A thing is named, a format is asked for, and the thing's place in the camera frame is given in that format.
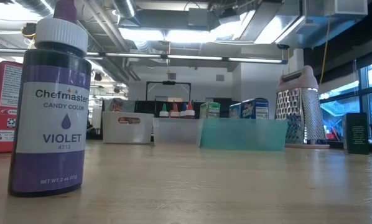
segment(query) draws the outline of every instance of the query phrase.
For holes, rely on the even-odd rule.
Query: teal plastic container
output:
[[[205,119],[200,145],[206,149],[283,151],[287,121]]]

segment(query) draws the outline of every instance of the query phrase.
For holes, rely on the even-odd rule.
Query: yellow cord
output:
[[[325,47],[324,47],[324,57],[323,57],[322,76],[320,77],[320,83],[319,83],[319,85],[322,84],[322,82],[323,82],[323,77],[324,77],[325,59],[326,59],[326,57],[327,57],[328,37],[330,36],[330,24],[331,24],[331,15],[330,15],[330,17],[328,18],[327,36],[326,36]]]

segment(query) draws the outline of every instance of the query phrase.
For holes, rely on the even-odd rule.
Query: table surface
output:
[[[372,155],[88,141],[82,188],[43,198],[8,196],[9,160],[0,223],[372,223]]]

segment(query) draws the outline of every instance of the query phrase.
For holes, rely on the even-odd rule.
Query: green box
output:
[[[368,155],[368,124],[366,113],[342,116],[343,150],[348,154]]]
[[[200,119],[219,118],[221,104],[215,102],[206,102],[200,106]]]

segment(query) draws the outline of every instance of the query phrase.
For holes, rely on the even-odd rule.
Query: purple drop icon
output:
[[[62,121],[62,128],[63,129],[69,129],[72,126],[72,123],[70,121],[70,118],[68,117],[68,114],[64,116],[63,121]]]

